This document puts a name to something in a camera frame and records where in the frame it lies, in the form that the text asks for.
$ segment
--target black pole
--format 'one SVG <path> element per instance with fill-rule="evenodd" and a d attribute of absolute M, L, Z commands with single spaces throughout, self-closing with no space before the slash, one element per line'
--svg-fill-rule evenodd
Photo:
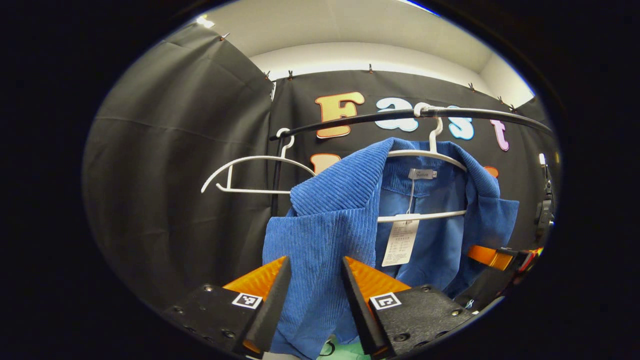
<path fill-rule="evenodd" d="M 548 135 L 553 135 L 553 131 L 542 124 L 541 122 L 529 119 L 517 114 L 505 113 L 503 111 L 484 110 L 484 109 L 466 109 L 466 108 L 444 108 L 444 109 L 426 109 L 420 113 L 422 116 L 416 119 L 423 119 L 425 117 L 470 117 L 475 119 L 491 119 L 500 120 L 505 122 L 512 122 L 514 124 L 520 124 L 533 129 L 540 130 Z M 280 134 L 280 138 L 283 136 L 291 136 L 298 133 L 304 133 L 307 131 L 317 131 L 322 129 L 329 129 L 331 127 L 359 124 L 362 122 L 372 122 L 380 120 L 393 120 L 393 119 L 405 119 L 415 117 L 413 110 L 392 110 L 384 111 L 381 113 L 373 113 L 367 115 L 357 115 L 352 117 L 345 117 L 338 120 L 332 120 L 328 122 L 320 122 L 317 124 L 311 124 L 307 126 L 297 127 L 292 130 L 284 131 Z M 269 140 L 277 140 L 277 136 L 272 136 Z"/>
<path fill-rule="evenodd" d="M 282 151 L 282 146 L 284 144 L 284 139 L 285 137 L 287 137 L 284 134 L 281 134 L 279 141 L 278 141 L 278 152 L 276 152 L 276 156 L 280 155 L 280 152 Z M 278 188 L 280 187 L 280 167 L 282 166 L 282 162 L 281 161 L 276 161 L 276 166 L 274 168 L 273 171 L 273 190 L 278 190 Z M 278 214 L 278 194 L 272 194 L 271 195 L 271 216 L 277 216 Z"/>

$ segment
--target purple letter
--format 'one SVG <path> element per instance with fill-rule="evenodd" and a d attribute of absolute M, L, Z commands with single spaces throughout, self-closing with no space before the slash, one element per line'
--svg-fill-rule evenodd
<path fill-rule="evenodd" d="M 509 150 L 509 143 L 504 139 L 504 124 L 498 120 L 491 120 L 495 129 L 495 137 L 498 139 L 498 145 L 503 151 Z"/>

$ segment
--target corduroy fabric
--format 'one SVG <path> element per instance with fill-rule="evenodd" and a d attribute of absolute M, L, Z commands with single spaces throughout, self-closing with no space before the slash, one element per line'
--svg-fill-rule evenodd
<path fill-rule="evenodd" d="M 262 254 L 264 263 L 288 255 L 292 270 L 270 352 L 315 359 L 331 334 L 341 343 L 358 341 L 340 278 L 341 259 L 350 256 L 380 269 L 381 245 L 378 241 L 376 251 L 376 236 L 383 224 L 377 218 L 386 206 L 380 204 L 381 192 L 404 194 L 408 199 L 411 168 L 438 171 L 438 181 L 415 182 L 414 196 L 428 200 L 427 195 L 445 181 L 457 186 L 447 192 L 457 193 L 455 203 L 467 213 L 432 222 L 435 225 L 429 229 L 438 241 L 432 239 L 434 245 L 427 246 L 416 238 L 411 261 L 397 266 L 393 276 L 410 286 L 436 281 L 453 297 L 469 287 L 484 268 L 464 255 L 471 245 L 505 246 L 518 202 L 499 199 L 497 179 L 460 146 L 451 142 L 436 146 L 439 153 L 463 163 L 467 173 L 433 158 L 387 158 L 393 150 L 429 150 L 428 142 L 389 138 L 354 152 L 291 190 L 292 208 L 285 217 L 269 221 Z M 404 213 L 406 208 L 397 210 L 395 213 Z"/>

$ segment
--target hanger hook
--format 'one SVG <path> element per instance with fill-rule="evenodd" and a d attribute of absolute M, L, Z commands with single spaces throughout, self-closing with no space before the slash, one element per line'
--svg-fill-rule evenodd
<path fill-rule="evenodd" d="M 278 132 L 276 133 L 276 137 L 279 138 L 280 134 L 282 134 L 285 131 L 289 131 L 289 129 L 287 129 L 286 127 L 281 128 L 280 130 L 278 130 Z M 284 154 L 287 152 L 287 149 L 293 146 L 293 142 L 295 141 L 293 135 L 291 135 L 291 141 L 282 147 L 282 152 L 280 153 L 280 157 L 284 158 Z"/>
<path fill-rule="evenodd" d="M 421 117 L 422 110 L 437 109 L 437 108 L 441 108 L 441 107 L 431 106 L 426 102 L 418 102 L 413 107 L 413 114 L 415 115 L 415 117 Z M 442 118 L 438 117 L 438 125 L 436 126 L 435 130 L 432 130 L 432 132 L 429 134 L 429 151 L 438 152 L 436 151 L 436 136 L 440 135 L 441 132 L 442 132 Z"/>

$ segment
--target jacket collar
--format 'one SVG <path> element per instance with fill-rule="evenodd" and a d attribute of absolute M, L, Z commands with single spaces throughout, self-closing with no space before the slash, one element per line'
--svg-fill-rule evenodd
<path fill-rule="evenodd" d="M 491 176 L 469 153 L 452 142 L 438 142 L 440 154 L 450 156 L 467 168 L 467 181 L 473 182 L 477 194 L 500 197 L 498 180 Z M 387 155 L 394 150 L 429 150 L 429 142 L 411 142 L 388 138 L 341 159 L 315 177 L 291 189 L 291 203 L 298 216 L 363 208 L 379 194 Z M 422 164 L 440 162 L 419 157 Z"/>

